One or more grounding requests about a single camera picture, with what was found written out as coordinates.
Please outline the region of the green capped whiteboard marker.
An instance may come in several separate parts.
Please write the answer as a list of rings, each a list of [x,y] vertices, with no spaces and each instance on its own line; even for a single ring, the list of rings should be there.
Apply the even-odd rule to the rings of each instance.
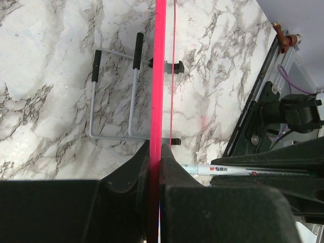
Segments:
[[[200,176],[317,176],[317,173],[307,170],[275,169],[260,167],[241,167],[225,165],[181,165],[192,175]]]

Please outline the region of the pink framed whiteboard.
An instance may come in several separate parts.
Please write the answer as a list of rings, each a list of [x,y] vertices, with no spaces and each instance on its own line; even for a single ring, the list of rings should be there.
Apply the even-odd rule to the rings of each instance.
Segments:
[[[166,26],[167,1],[156,1],[151,94],[147,242],[158,242],[159,239],[159,171],[163,129]]]

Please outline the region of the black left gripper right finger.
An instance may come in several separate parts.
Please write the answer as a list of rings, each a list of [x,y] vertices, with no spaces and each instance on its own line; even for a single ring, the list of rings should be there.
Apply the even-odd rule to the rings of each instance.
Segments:
[[[288,201],[275,188],[205,187],[161,147],[162,242],[300,242]]]

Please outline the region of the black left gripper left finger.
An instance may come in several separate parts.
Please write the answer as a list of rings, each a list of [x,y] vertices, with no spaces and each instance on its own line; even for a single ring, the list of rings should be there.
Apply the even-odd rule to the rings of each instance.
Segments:
[[[149,143],[100,180],[1,182],[1,242],[143,242]]]

